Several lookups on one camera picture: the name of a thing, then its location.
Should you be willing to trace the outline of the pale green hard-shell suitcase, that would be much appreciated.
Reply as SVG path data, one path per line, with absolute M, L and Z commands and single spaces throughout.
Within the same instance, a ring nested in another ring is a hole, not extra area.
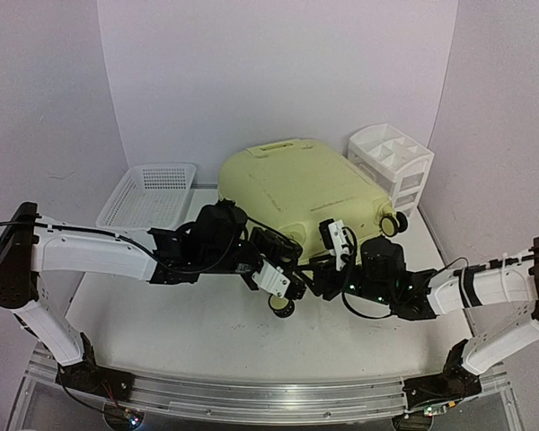
M 218 192 L 246 213 L 251 229 L 269 229 L 302 246 L 294 273 L 309 259 L 340 259 L 366 240 L 383 236 L 391 241 L 408 228 L 407 217 L 393 208 L 380 186 L 316 140 L 277 142 L 233 154 L 220 168 Z M 297 275 L 312 292 L 312 273 Z M 269 307 L 279 318 L 290 316 L 296 301 L 269 293 Z

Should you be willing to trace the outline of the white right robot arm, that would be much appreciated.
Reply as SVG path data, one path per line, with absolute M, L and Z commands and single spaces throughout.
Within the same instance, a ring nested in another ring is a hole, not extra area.
M 477 265 L 409 271 L 401 245 L 384 237 L 342 253 L 322 255 L 302 267 L 323 299 L 354 295 L 386 307 L 388 317 L 435 320 L 451 312 L 518 303 L 505 326 L 455 344 L 438 374 L 411 378 L 412 398 L 452 400 L 481 391 L 480 377 L 493 365 L 539 340 L 539 236 L 531 248 Z

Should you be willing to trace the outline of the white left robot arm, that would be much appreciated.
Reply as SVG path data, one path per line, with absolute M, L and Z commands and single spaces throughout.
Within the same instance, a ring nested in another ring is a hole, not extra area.
M 56 273 L 118 276 L 150 286 L 236 275 L 277 301 L 284 315 L 305 294 L 297 269 L 301 246 L 228 200 L 203 206 L 196 220 L 174 229 L 134 235 L 57 222 L 23 202 L 0 230 L 0 307 L 49 350 L 59 382 L 84 392 L 122 386 L 132 376 L 99 365 L 88 336 L 54 308 L 49 294 Z

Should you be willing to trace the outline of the white perforated plastic basket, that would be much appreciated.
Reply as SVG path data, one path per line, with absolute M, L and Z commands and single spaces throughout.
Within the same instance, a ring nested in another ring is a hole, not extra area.
M 172 230 L 185 219 L 196 171 L 192 163 L 151 163 L 128 169 L 95 225 L 118 231 Z

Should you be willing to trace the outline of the white plastic drawer organizer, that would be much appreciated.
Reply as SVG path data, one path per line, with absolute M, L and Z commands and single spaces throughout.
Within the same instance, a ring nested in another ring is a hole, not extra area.
M 352 135 L 348 159 L 387 193 L 395 210 L 411 216 L 420 202 L 434 154 L 384 123 Z

